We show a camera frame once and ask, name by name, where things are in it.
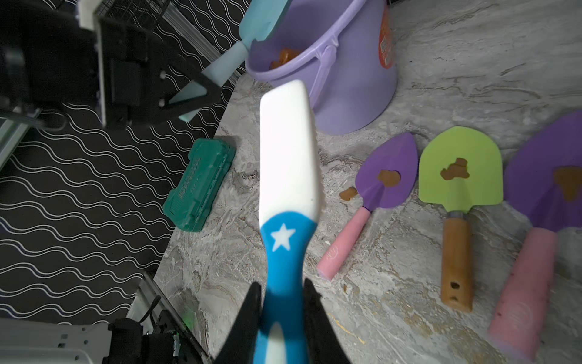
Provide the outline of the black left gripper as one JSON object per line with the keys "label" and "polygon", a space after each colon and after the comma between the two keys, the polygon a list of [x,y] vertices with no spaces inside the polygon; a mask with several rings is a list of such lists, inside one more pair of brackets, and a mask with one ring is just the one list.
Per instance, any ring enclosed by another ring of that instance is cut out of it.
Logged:
{"label": "black left gripper", "polygon": [[[42,109],[64,103],[94,107],[103,127],[153,125],[210,106],[221,88],[163,44],[151,30],[95,16],[95,30],[72,14],[32,1],[1,3],[1,116],[44,130],[63,123],[42,120]],[[191,80],[208,96],[170,103]]]}

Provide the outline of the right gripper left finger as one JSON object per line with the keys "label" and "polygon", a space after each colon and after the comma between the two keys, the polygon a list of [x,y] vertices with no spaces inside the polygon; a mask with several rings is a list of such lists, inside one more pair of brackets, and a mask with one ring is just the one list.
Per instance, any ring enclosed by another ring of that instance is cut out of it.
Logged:
{"label": "right gripper left finger", "polygon": [[262,286],[253,282],[214,363],[253,362],[262,313]]}

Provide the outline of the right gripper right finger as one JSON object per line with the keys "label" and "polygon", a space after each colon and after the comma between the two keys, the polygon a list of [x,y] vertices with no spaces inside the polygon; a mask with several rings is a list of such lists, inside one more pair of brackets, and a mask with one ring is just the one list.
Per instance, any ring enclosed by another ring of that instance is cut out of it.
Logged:
{"label": "right gripper right finger", "polygon": [[321,303],[321,294],[308,278],[303,285],[303,309],[309,363],[350,364]]}

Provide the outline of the white brush blue handle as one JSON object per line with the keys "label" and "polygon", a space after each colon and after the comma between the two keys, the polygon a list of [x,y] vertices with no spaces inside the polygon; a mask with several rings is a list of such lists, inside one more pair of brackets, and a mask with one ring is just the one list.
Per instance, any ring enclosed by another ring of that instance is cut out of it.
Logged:
{"label": "white brush blue handle", "polygon": [[307,363],[303,263],[322,210],[314,115],[293,80],[260,101],[259,227],[268,276],[255,363]]}

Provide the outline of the light blue trowel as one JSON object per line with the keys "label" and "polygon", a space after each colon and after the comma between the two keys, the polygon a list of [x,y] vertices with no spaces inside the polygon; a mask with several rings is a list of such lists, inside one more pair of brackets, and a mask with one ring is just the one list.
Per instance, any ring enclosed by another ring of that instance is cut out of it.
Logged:
{"label": "light blue trowel", "polygon": [[[239,65],[247,60],[253,42],[263,42],[277,30],[292,1],[287,0],[254,0],[242,18],[239,26],[241,40],[205,68],[201,75],[208,78],[219,89],[224,86]],[[208,96],[209,88],[200,81],[191,80],[170,103],[193,101],[202,96]],[[188,112],[179,116],[181,121],[190,122],[205,106],[190,106]]]}

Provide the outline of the light green trowel wooden handle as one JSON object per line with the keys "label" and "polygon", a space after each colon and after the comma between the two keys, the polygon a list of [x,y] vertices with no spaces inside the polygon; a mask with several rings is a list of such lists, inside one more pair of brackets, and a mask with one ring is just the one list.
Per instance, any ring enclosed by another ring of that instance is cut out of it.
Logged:
{"label": "light green trowel wooden handle", "polygon": [[485,133],[455,126],[440,133],[424,149],[418,169],[418,197],[444,207],[441,301],[461,312],[473,310],[474,284],[471,225],[475,206],[504,200],[503,159]]}

